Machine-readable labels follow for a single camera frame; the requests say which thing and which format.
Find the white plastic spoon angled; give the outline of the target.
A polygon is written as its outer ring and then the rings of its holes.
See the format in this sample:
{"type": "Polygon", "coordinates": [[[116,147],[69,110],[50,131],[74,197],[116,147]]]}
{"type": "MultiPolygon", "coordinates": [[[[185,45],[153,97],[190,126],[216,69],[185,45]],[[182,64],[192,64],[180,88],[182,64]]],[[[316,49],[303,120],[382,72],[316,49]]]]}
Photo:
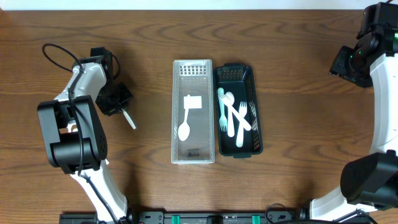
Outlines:
{"type": "Polygon", "coordinates": [[[188,112],[189,109],[185,109],[185,113],[184,113],[184,121],[183,123],[178,127],[178,138],[181,141],[185,141],[190,134],[190,127],[188,125],[187,119],[188,119],[188,112]]]}

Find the white plastic fork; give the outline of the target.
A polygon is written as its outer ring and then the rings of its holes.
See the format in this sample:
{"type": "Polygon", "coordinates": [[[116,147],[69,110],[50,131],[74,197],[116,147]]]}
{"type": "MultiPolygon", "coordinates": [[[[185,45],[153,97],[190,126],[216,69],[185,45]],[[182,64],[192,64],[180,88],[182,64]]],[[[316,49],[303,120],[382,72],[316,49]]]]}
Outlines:
{"type": "Polygon", "coordinates": [[[246,131],[250,131],[252,126],[244,119],[243,116],[239,114],[238,111],[236,111],[236,109],[231,104],[231,100],[225,94],[219,93],[218,96],[221,98],[222,102],[228,107],[228,110],[232,112],[237,120],[243,125],[243,128],[246,131]]]}
{"type": "Polygon", "coordinates": [[[218,102],[220,106],[220,119],[219,119],[220,131],[227,132],[228,122],[224,112],[225,106],[220,96],[218,97],[218,102]]]}
{"type": "MultiPolygon", "coordinates": [[[[240,102],[239,105],[239,114],[244,118],[247,113],[247,103],[245,101],[240,102]]],[[[242,124],[239,124],[237,138],[236,138],[236,146],[242,147],[244,141],[244,127],[242,124]]]]}

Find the black plastic perforated basket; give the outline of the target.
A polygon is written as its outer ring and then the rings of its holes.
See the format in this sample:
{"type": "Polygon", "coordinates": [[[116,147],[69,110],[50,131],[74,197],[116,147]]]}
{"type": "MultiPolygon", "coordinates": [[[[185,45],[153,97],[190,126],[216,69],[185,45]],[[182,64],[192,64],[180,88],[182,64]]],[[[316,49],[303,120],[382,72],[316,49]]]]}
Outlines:
{"type": "Polygon", "coordinates": [[[213,69],[220,154],[248,158],[263,151],[254,72],[226,63],[213,69]]]}

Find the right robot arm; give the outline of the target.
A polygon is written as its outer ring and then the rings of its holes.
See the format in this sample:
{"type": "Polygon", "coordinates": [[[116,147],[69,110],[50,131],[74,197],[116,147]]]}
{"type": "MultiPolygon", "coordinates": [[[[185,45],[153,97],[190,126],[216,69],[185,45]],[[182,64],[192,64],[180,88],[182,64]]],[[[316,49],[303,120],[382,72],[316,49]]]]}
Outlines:
{"type": "Polygon", "coordinates": [[[311,200],[298,221],[371,223],[372,212],[397,208],[397,5],[366,7],[356,40],[340,48],[330,73],[373,91],[369,152],[347,163],[338,186],[311,200]]]}

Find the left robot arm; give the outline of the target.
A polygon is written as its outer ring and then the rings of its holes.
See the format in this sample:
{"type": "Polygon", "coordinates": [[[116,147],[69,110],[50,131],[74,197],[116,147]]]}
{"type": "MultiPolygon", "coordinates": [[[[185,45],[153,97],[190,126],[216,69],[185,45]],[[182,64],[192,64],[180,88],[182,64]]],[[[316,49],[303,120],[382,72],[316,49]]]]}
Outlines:
{"type": "Polygon", "coordinates": [[[132,93],[123,82],[115,82],[120,74],[113,69],[115,61],[105,47],[92,48],[89,57],[75,59],[61,94],[37,107],[49,163],[75,179],[96,209],[61,214],[60,223],[137,222],[108,169],[108,143],[97,114],[121,113],[136,126],[127,112],[132,93]]]}

